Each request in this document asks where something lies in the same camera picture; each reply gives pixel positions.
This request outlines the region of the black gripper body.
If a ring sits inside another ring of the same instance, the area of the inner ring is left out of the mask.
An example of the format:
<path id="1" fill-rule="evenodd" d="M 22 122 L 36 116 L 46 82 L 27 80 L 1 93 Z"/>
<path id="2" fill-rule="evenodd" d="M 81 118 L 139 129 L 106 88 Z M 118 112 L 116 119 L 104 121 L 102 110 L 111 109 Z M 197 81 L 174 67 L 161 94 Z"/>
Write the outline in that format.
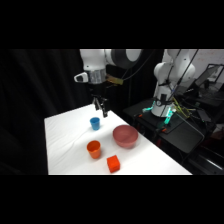
<path id="1" fill-rule="evenodd" d="M 95 97 L 106 97 L 106 83 L 89 84 L 90 93 Z"/>

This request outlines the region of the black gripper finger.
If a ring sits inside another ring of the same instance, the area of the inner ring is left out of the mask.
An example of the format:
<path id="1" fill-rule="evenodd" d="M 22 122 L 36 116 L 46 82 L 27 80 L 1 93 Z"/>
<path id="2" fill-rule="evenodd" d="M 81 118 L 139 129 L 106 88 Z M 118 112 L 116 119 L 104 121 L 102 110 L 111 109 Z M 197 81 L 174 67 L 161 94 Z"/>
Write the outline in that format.
<path id="1" fill-rule="evenodd" d="M 106 118 L 108 116 L 108 111 L 109 111 L 109 100 L 102 98 L 101 101 L 102 101 L 101 107 L 103 111 L 103 117 Z"/>
<path id="2" fill-rule="evenodd" d="M 101 105 L 97 97 L 93 97 L 93 104 L 95 105 L 96 110 L 101 110 Z"/>

